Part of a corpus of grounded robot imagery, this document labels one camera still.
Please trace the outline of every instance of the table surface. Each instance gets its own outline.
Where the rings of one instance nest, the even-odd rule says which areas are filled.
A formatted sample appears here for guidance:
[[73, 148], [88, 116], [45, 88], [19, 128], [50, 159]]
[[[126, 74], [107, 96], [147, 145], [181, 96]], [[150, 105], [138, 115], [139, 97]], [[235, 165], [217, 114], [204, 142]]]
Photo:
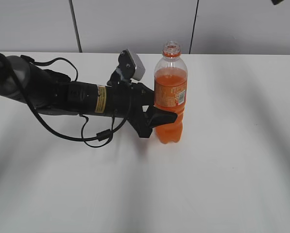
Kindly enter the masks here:
[[[118, 54], [61, 56], [79, 81], [106, 84]], [[158, 54], [141, 54], [153, 88]], [[182, 55], [188, 93], [179, 143], [129, 124], [100, 149], [47, 132], [0, 97], [0, 233], [290, 233], [290, 56]], [[50, 67], [74, 77], [64, 62]], [[45, 116], [79, 136], [78, 116]], [[92, 116], [86, 135], [111, 120]]]

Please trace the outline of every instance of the orange soda bottle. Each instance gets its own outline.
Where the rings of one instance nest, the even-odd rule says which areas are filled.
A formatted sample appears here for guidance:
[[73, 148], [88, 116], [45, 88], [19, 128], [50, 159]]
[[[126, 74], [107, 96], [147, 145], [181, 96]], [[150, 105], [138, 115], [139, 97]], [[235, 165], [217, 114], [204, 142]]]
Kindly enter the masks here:
[[178, 142], [183, 130], [188, 70], [180, 58], [180, 46], [174, 41], [164, 45], [163, 57], [154, 70], [154, 104], [157, 108], [175, 112], [178, 117], [172, 124], [155, 128], [162, 143]]

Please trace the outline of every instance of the robotic arm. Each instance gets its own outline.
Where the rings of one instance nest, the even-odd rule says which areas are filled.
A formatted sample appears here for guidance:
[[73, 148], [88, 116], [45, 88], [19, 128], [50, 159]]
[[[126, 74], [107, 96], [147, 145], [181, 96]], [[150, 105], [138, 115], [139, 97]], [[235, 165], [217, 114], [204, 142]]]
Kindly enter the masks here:
[[[154, 91], [142, 83], [132, 82], [131, 79], [141, 80], [145, 68], [140, 58], [129, 50], [119, 55], [119, 65], [107, 86], [77, 82], [77, 78], [71, 81], [66, 74], [37, 67], [48, 66], [57, 60], [69, 62], [65, 58], [56, 58], [40, 63], [24, 55], [5, 57], [0, 53], [0, 95], [28, 104], [40, 123], [56, 136], [73, 141], [108, 139], [110, 142], [113, 133], [128, 121], [139, 137], [148, 138], [154, 127], [173, 123], [177, 118], [175, 113], [154, 107]], [[146, 112], [143, 111], [145, 105], [148, 105]], [[39, 114], [93, 115], [112, 117], [113, 120], [120, 117], [123, 121], [115, 129], [100, 132], [96, 137], [73, 138], [54, 131]]]

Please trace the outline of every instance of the sticker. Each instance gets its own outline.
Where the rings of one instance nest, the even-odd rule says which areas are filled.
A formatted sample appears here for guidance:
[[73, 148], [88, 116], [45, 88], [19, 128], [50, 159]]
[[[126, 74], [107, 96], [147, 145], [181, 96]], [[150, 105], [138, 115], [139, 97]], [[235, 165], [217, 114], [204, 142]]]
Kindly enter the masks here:
[[155, 82], [155, 103], [166, 108], [176, 107], [186, 101], [187, 81], [179, 86], [163, 86]]
[[98, 97], [96, 102], [96, 113], [104, 113], [107, 99], [107, 91], [105, 86], [97, 86], [98, 88]]

